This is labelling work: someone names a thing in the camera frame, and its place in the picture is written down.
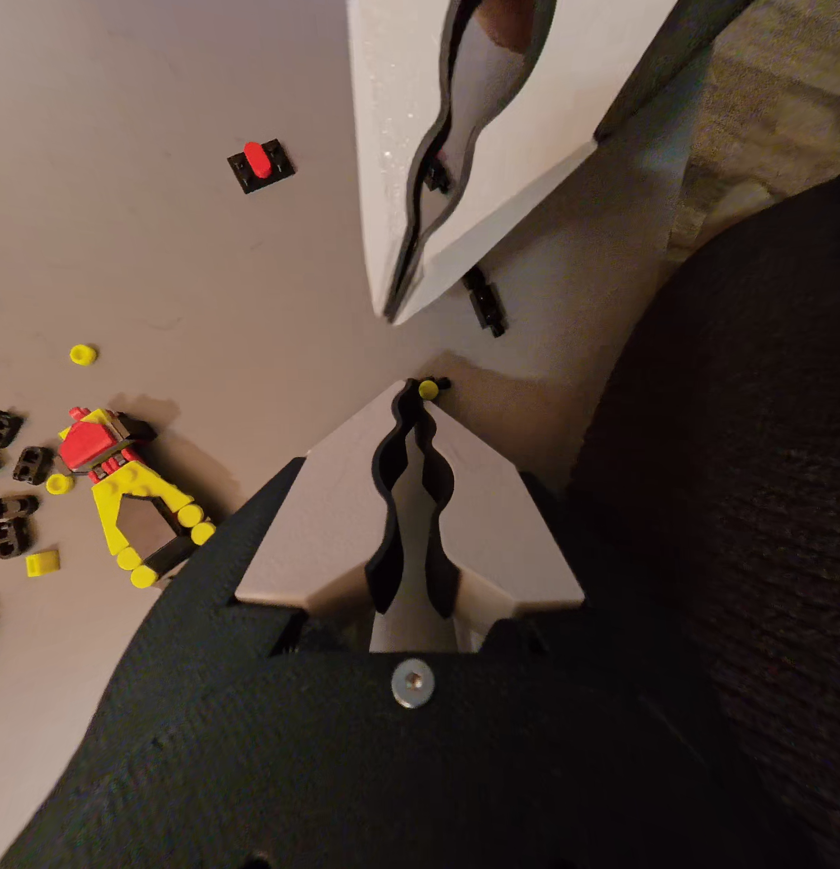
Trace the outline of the pile of lego pieces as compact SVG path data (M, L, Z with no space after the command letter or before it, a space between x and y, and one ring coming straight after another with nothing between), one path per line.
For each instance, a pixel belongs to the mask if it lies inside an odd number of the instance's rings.
M33 552L33 519L41 506L34 489L45 486L55 462L53 449L34 444L21 448L6 464L6 452L25 423L25 414L0 407L0 561L23 560Z

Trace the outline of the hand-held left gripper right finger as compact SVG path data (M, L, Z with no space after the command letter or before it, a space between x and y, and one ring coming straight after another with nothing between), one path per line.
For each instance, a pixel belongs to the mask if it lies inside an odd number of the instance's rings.
M420 417L422 484L435 504L427 596L479 635L586 595L514 464L432 402Z

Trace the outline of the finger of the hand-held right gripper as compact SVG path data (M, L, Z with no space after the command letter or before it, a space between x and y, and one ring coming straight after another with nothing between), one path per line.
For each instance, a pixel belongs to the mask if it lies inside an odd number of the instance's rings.
M595 130L675 2L529 2L526 49L482 46L479 5L460 2L449 133L460 199L426 245L419 301L435 301L597 148Z
M449 133L460 2L347 2L364 262L374 313L406 322L426 308L425 247L460 199L425 187Z

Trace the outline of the narrow black lego bar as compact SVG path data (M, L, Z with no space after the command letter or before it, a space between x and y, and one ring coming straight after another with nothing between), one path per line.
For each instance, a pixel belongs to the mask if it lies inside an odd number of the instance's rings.
M482 269L472 266L461 278L469 300L483 329L493 338L500 338L508 329L508 320L497 289L488 281Z

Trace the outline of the black lego plate red oval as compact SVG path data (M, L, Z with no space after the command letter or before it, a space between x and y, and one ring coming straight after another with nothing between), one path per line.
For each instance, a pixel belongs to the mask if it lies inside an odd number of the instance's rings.
M248 142L227 158L244 194L248 195L295 176L295 166L281 142Z

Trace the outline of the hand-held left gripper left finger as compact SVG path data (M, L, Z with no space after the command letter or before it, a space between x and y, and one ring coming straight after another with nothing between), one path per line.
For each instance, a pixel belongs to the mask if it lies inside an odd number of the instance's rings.
M392 494L407 468L410 381L387 388L308 452L237 590L314 617L385 613L403 578Z

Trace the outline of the person's black knit clothing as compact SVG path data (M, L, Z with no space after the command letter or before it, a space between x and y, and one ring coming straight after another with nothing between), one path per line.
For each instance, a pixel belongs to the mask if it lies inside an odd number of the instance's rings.
M751 771L840 867L840 175L659 290L571 490L673 606Z

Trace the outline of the red yellow black lego model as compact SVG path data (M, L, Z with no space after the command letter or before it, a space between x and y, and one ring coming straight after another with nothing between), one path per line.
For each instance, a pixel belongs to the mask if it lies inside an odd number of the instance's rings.
M110 408L73 407L58 455L86 477L106 547L137 588L171 578L216 527L204 508L147 460L157 438L146 421Z

